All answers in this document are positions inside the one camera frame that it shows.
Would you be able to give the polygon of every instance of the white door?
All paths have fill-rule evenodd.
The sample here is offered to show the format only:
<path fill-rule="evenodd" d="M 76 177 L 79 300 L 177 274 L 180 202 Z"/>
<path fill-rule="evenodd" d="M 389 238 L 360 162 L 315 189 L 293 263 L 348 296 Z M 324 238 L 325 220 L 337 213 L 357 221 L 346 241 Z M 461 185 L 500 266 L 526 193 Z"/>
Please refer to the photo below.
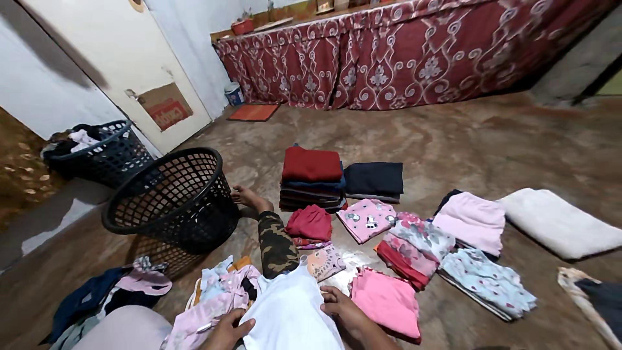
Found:
<path fill-rule="evenodd" d="M 141 0 L 19 1 L 160 152 L 212 121 Z"/>

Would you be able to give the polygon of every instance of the cardboard patch on door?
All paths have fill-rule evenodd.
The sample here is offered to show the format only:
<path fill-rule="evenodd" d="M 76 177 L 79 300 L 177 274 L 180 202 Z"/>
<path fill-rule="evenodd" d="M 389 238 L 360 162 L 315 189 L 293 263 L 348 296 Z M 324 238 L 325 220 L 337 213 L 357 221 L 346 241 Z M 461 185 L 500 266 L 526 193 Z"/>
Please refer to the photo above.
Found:
<path fill-rule="evenodd" d="M 192 115 L 190 105 L 175 83 L 143 93 L 138 96 L 138 102 L 162 131 Z"/>

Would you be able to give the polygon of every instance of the orange mat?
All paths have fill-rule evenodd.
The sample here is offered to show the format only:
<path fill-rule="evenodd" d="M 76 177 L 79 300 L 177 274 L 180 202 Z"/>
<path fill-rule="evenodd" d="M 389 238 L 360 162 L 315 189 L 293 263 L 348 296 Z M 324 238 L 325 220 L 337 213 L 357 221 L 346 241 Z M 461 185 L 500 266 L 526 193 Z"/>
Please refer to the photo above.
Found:
<path fill-rule="evenodd" d="M 227 120 L 267 121 L 278 107 L 279 105 L 244 105 L 227 118 Z"/>

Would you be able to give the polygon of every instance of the bare foot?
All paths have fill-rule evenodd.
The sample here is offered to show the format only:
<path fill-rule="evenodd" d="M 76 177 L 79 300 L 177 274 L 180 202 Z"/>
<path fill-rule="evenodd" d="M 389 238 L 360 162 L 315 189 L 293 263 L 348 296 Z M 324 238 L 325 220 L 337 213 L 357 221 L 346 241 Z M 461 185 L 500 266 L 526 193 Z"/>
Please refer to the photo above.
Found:
<path fill-rule="evenodd" d="M 231 192 L 231 198 L 235 204 L 243 204 L 247 207 L 251 207 L 257 210 L 258 213 L 265 211 L 274 211 L 274 205 L 267 199 L 259 197 L 255 192 L 248 189 L 248 187 L 235 185 L 233 186 L 235 191 Z"/>

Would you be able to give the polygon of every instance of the black plastic laundry basket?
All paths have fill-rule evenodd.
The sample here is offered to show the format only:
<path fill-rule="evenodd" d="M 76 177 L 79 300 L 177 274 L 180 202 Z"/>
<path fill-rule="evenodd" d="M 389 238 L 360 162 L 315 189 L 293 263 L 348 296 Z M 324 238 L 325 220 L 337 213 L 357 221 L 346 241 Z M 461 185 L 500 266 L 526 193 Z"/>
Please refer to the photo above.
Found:
<path fill-rule="evenodd" d="M 47 157 L 50 168 L 67 178 L 77 176 L 116 189 L 153 163 L 153 158 L 131 130 L 131 121 L 111 121 L 97 127 L 101 142 L 74 153 Z"/>
<path fill-rule="evenodd" d="M 119 188 L 102 212 L 104 227 L 115 234 L 142 234 L 191 254 L 224 243 L 239 220 L 238 206 L 211 148 L 168 154 Z"/>

